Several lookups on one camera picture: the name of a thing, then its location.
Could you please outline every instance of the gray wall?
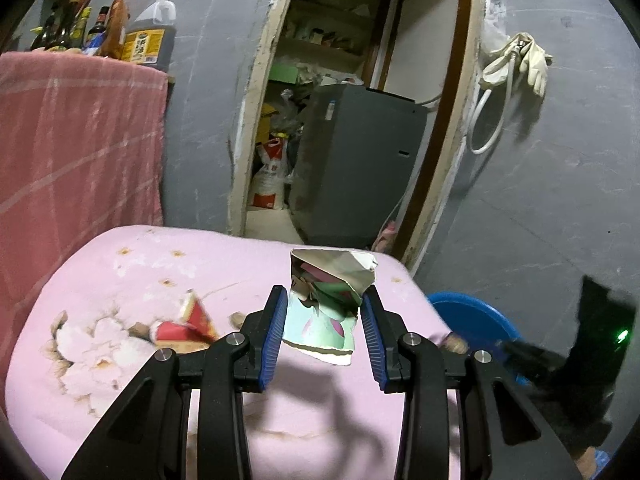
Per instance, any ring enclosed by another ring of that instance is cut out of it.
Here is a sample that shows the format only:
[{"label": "gray wall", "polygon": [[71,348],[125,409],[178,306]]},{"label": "gray wall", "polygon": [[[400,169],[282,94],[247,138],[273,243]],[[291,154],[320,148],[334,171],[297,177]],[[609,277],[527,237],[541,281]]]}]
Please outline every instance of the gray wall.
[{"label": "gray wall", "polygon": [[[100,6],[93,0],[91,23]],[[155,0],[126,0],[131,19]],[[176,84],[166,115],[163,206],[168,226],[226,231],[239,109],[270,0],[172,0],[177,38],[169,73]],[[33,39],[42,0],[20,28]]]},{"label": "gray wall", "polygon": [[[416,281],[477,296],[526,339],[567,352],[583,274],[640,296],[640,50],[607,0],[494,1],[508,33],[530,32],[554,56],[547,95],[524,88],[493,153],[465,155]],[[476,146],[497,121],[492,99]],[[609,450],[640,412],[639,346],[618,381]]]}]

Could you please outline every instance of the pink cloth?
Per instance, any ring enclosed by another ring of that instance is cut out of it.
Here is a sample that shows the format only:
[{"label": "pink cloth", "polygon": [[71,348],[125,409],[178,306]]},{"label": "pink cloth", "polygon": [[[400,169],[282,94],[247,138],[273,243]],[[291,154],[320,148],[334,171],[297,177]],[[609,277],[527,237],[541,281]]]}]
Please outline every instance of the pink cloth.
[{"label": "pink cloth", "polygon": [[0,56],[0,391],[53,272],[112,227],[161,223],[165,102],[166,76],[152,69],[49,52]]},{"label": "pink cloth", "polygon": [[[215,232],[129,226],[98,236],[69,258],[42,289],[7,377],[9,423],[36,464],[51,480],[59,479],[98,413],[154,351],[143,338],[131,340],[122,330],[137,323],[140,333],[141,325],[175,319],[180,298],[192,288],[216,331],[232,332],[230,314],[262,309],[273,285],[289,288],[292,248]],[[407,270],[391,256],[375,257],[375,285],[385,307],[401,314],[410,330],[439,342],[449,330]],[[56,378],[58,357],[47,342],[62,311],[66,321],[54,339],[59,352],[75,362]],[[245,395],[255,480],[393,478],[404,396],[380,392],[361,322],[354,338],[347,367],[282,344],[267,392]],[[130,355],[123,358],[125,346],[146,352],[134,369],[129,369]],[[93,381],[87,389],[72,380],[78,378],[77,366]],[[101,386],[105,378],[107,388]],[[452,428],[452,479],[460,477],[456,431]],[[193,463],[190,452],[189,460]]]}]

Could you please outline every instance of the metal screw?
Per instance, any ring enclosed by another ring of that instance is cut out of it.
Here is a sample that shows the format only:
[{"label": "metal screw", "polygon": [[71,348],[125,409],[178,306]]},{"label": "metal screw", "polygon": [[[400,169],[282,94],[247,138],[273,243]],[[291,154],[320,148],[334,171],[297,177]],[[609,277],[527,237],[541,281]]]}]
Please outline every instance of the metal screw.
[{"label": "metal screw", "polygon": [[414,332],[407,332],[402,336],[402,341],[409,346],[416,346],[422,342],[422,338]]},{"label": "metal screw", "polygon": [[171,354],[172,352],[170,348],[161,348],[156,350],[154,357],[156,358],[156,361],[167,361],[169,357],[171,357]]},{"label": "metal screw", "polygon": [[226,342],[233,346],[238,346],[244,343],[244,334],[239,332],[232,332],[226,336]]},{"label": "metal screw", "polygon": [[474,358],[476,359],[476,361],[483,364],[491,362],[491,354],[489,354],[489,352],[487,352],[486,350],[478,350],[474,354]]}]

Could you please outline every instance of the blue plastic tub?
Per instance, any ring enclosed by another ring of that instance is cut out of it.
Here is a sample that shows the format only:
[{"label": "blue plastic tub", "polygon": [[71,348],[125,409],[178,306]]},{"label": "blue plastic tub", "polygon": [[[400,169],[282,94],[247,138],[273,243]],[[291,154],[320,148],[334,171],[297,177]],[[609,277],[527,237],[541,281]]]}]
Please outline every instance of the blue plastic tub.
[{"label": "blue plastic tub", "polygon": [[449,328],[463,337],[471,351],[488,350],[501,361],[504,354],[495,343],[520,339],[520,332],[491,305],[459,292],[436,292],[427,296]]}]

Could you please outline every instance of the white glove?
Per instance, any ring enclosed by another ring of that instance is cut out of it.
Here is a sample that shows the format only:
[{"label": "white glove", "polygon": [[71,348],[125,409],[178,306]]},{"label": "white glove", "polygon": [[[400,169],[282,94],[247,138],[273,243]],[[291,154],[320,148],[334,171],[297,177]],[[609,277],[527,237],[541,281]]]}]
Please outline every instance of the white glove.
[{"label": "white glove", "polygon": [[546,89],[546,61],[551,60],[549,54],[545,54],[545,50],[540,48],[535,40],[531,40],[520,51],[522,54],[522,62],[520,63],[520,72],[526,72],[527,83],[533,88],[534,94],[544,97]]},{"label": "white glove", "polygon": [[507,76],[509,75],[509,61],[511,59],[511,53],[518,53],[515,47],[516,45],[514,45],[514,48],[505,51],[502,56],[487,65],[484,70],[482,70],[482,77],[480,78],[480,88],[482,88],[482,90],[495,88],[507,81]]},{"label": "white glove", "polygon": [[527,41],[527,43],[529,43],[533,41],[533,37],[526,32],[519,32],[511,36],[504,47],[490,53],[492,57],[497,56],[497,59],[482,70],[482,77],[480,78],[480,87],[482,90],[495,88],[507,81],[511,53],[515,52],[518,55],[516,62],[520,62],[520,49],[518,47],[520,41]]}]

